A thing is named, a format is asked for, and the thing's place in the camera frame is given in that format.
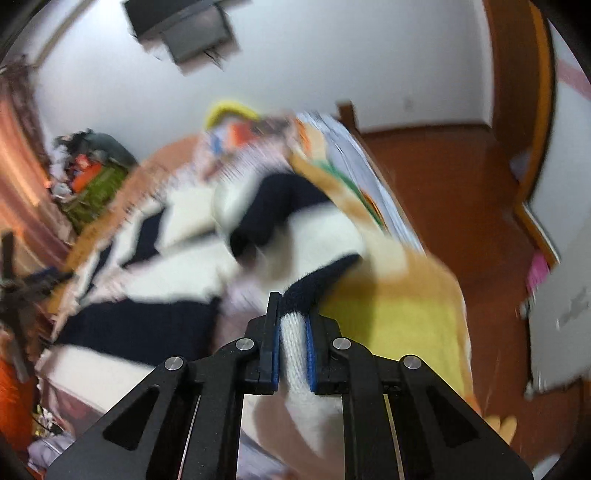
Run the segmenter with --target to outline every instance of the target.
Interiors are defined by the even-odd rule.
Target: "blue gripper pad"
[[[312,325],[310,317],[306,318],[306,357],[308,366],[308,385],[311,392],[316,392],[316,351],[312,338]]]
[[[275,339],[273,340],[273,367],[271,370],[271,378],[273,381],[273,390],[277,391],[279,387],[279,341],[280,341],[280,323],[275,324]]]

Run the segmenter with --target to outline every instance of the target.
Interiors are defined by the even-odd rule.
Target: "bed sheet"
[[[423,246],[416,233],[405,221],[404,212],[399,211],[398,205],[387,188],[375,174],[363,148],[345,126],[323,113],[303,112],[297,117],[324,134],[328,160],[372,198],[392,236],[422,251]]]

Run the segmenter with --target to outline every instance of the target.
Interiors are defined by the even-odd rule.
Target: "yellow blanket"
[[[343,335],[374,355],[421,357],[478,410],[465,306],[454,275],[431,255],[383,232],[344,183],[298,154],[290,164],[347,214],[367,247],[366,257],[339,281],[321,313],[337,320]]]

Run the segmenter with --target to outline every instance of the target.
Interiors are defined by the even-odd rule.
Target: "metal screw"
[[[416,370],[421,368],[421,359],[414,355],[408,355],[404,357],[404,366],[410,370]]]
[[[241,338],[236,342],[236,348],[239,350],[250,350],[254,346],[255,342],[253,342],[250,338]]]
[[[333,347],[337,350],[347,350],[351,347],[351,340],[343,337],[335,338],[333,340]]]
[[[164,366],[166,367],[166,370],[174,372],[183,366],[183,359],[179,356],[172,356],[164,362]]]

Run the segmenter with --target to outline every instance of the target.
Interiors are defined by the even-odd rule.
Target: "navy blue fabric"
[[[219,302],[92,304],[68,319],[56,343],[148,365],[174,355],[197,360],[209,354]]]
[[[160,210],[152,216],[147,217],[139,228],[138,242],[135,246],[135,252],[132,257],[123,265],[127,268],[133,263],[144,262],[160,253],[154,246],[160,233],[160,222],[165,209]]]
[[[345,255],[292,284],[279,303],[279,317],[291,312],[299,312],[307,317],[312,308],[316,307],[337,283],[337,280],[360,259],[361,256],[358,254]]]
[[[90,289],[93,287],[93,282],[95,280],[96,274],[98,272],[101,271],[101,269],[105,266],[105,264],[107,263],[107,259],[109,258],[109,255],[111,254],[111,250],[113,249],[113,242],[111,242],[103,251],[101,251],[101,253],[99,254],[99,262],[96,264],[96,267],[94,269],[94,271],[92,272],[92,275],[90,276],[90,280],[88,282],[88,286],[86,287],[86,291],[84,292],[84,294],[81,296],[80,300],[83,299],[84,297],[86,297],[88,295],[88,292],[90,291]]]
[[[299,210],[330,202],[308,179],[295,173],[273,173],[265,177],[238,227],[230,235],[234,257],[249,245],[262,247],[271,240],[276,226]]]

